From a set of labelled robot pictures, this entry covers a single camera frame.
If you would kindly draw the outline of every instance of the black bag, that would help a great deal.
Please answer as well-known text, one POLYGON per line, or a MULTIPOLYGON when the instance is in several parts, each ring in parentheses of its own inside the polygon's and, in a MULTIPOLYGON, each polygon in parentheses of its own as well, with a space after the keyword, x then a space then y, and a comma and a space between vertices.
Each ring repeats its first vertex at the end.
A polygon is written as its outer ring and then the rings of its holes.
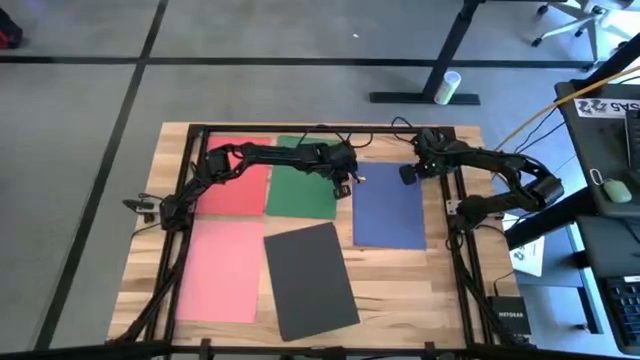
POLYGON ((0 49, 15 49, 22 41, 22 29, 0 9, 0 49))

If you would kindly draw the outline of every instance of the pink mat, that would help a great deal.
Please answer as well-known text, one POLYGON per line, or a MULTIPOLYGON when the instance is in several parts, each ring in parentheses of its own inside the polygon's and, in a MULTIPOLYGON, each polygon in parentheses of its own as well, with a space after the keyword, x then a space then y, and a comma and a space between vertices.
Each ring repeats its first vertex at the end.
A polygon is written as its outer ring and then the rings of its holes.
POLYGON ((254 322, 263 249, 262 223, 196 220, 176 319, 254 322))
MULTIPOLYGON (((244 144, 252 142, 258 145, 269 145, 271 139, 266 137, 230 137, 211 136, 208 149, 226 144, 244 144)), ((240 159, 229 154, 231 166, 235 166, 240 159)), ((266 165, 253 165, 242 176, 224 185, 211 186, 198 199, 196 214, 201 215, 262 215, 264 213, 265 196, 267 193, 266 165)))

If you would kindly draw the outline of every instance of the white label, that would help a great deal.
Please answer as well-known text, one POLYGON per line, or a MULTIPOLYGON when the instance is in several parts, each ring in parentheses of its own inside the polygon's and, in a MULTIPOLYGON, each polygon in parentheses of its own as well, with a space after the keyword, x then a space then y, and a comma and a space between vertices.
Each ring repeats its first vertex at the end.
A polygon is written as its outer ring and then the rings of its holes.
POLYGON ((640 281, 640 275, 624 277, 624 282, 638 282, 638 281, 640 281))
MULTIPOLYGON (((513 226, 518 218, 511 214, 505 214, 502 220, 502 227, 507 230, 513 226)), ((542 276, 542 258, 544 256, 544 236, 519 248, 509 251, 511 255, 511 265, 515 270, 542 276)))
POLYGON ((640 110, 640 100, 573 99, 578 116, 589 118, 624 119, 627 110, 640 110))

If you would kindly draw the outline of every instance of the desk leg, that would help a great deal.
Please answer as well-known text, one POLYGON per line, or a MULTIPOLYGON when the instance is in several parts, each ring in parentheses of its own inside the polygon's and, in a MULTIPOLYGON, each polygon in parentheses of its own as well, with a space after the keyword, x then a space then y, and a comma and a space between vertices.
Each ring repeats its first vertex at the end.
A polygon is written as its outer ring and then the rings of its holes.
POLYGON ((597 320, 598 317, 595 307, 589 294, 587 294, 587 289, 585 287, 579 287, 577 290, 578 296, 580 296, 580 303, 582 303, 582 309, 584 310, 584 317, 587 320, 587 329, 591 334, 604 334, 604 329, 602 328, 602 324, 597 320))
POLYGON ((574 222, 576 215, 594 214, 595 211, 589 188, 584 187, 547 210, 505 231, 509 250, 526 245, 550 231, 574 222))
MULTIPOLYGON (((438 59, 421 93, 372 92, 369 94, 369 101, 372 103, 386 104, 435 104, 433 98, 481 2, 484 1, 464 0, 462 10, 460 10, 456 16, 456 20, 449 31, 449 35, 447 35, 444 45, 442 45, 440 55, 438 55, 438 59)), ((477 94, 453 94, 451 100, 449 100, 449 104, 480 105, 480 97, 478 97, 477 94)))
POLYGON ((571 260, 575 263, 578 269, 588 268, 589 266, 589 258, 587 257, 587 253, 582 250, 571 255, 571 260))

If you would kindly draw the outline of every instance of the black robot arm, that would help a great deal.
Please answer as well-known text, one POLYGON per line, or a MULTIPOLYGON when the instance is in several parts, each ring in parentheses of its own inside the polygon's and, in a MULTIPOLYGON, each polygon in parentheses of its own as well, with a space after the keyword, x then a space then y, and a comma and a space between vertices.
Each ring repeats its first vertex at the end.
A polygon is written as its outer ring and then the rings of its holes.
POLYGON ((456 210, 456 224, 461 230, 475 228, 491 213, 517 208, 543 210, 564 193, 560 179, 539 161, 526 155, 473 148, 427 128, 420 129, 411 143, 419 161, 400 168, 405 184, 414 183, 417 177, 448 174, 462 165, 498 173, 506 180, 509 192, 491 197, 471 195, 460 202, 456 210), (534 177, 524 186, 521 184, 523 173, 534 177))
MULTIPOLYGON (((251 165, 291 166, 307 174, 317 173, 334 184, 333 196, 336 199, 351 195, 351 189, 344 183, 351 175, 359 182, 356 171, 356 152, 348 140, 335 145, 325 143, 300 144, 295 148, 255 145, 227 144, 209 150, 200 166, 192 165, 193 177, 177 194, 165 197, 159 206, 160 225, 168 231, 182 231, 190 223, 189 212, 193 203, 213 184, 224 184, 240 177, 251 165), (241 159, 231 167, 229 154, 241 159)), ((125 205, 139 204, 134 200, 125 200, 125 205)))

